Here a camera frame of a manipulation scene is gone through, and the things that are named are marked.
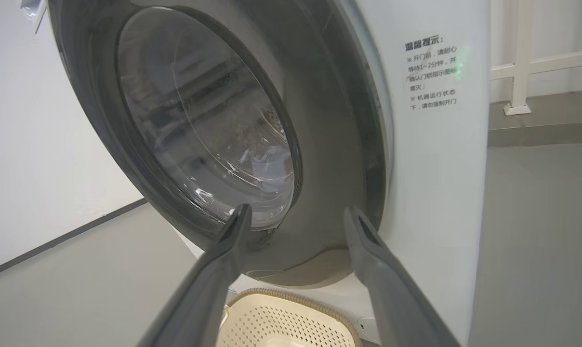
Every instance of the beige basket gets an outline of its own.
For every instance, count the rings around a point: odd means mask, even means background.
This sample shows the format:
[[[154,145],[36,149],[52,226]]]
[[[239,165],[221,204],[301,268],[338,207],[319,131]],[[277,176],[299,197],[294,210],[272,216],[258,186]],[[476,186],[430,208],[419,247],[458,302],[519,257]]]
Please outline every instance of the beige basket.
[[[360,347],[335,310],[276,290],[246,290],[229,302],[216,347]]]

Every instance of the white railing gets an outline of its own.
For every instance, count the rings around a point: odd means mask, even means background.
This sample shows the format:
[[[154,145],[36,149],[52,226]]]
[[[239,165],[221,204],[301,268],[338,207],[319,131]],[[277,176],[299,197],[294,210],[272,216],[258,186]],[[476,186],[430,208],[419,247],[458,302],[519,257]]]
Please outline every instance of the white railing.
[[[527,106],[529,75],[563,68],[582,66],[582,51],[531,60],[531,29],[533,26],[533,0],[518,0],[516,14],[516,56],[513,64],[493,66],[490,79],[513,77],[512,98],[505,105],[505,115],[531,113]]]

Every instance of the door glass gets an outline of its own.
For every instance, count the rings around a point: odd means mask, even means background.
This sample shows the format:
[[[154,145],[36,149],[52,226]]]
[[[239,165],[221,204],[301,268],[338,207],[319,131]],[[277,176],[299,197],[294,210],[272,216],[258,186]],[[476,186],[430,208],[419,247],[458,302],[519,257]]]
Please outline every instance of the door glass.
[[[225,41],[185,13],[145,9],[120,35],[118,69],[139,132],[194,205],[223,221],[250,203],[254,229],[277,226],[293,196],[289,141]]]

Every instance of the washing machine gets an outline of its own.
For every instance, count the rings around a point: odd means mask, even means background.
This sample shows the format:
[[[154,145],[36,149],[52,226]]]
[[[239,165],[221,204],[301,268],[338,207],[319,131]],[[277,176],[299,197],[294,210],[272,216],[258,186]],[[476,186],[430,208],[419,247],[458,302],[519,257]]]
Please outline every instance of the washing machine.
[[[251,204],[233,290],[315,299],[379,342],[353,205],[467,344],[487,1],[49,0],[49,16],[95,131],[192,253]]]

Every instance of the round door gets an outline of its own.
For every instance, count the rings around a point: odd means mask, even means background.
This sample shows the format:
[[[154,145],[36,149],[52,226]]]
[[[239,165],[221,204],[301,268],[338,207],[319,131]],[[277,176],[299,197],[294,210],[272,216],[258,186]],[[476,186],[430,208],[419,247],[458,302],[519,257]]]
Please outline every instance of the round door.
[[[50,0],[89,120],[148,201],[205,249],[250,203],[244,273],[284,286],[350,274],[343,210],[377,226],[378,100],[326,1]]]

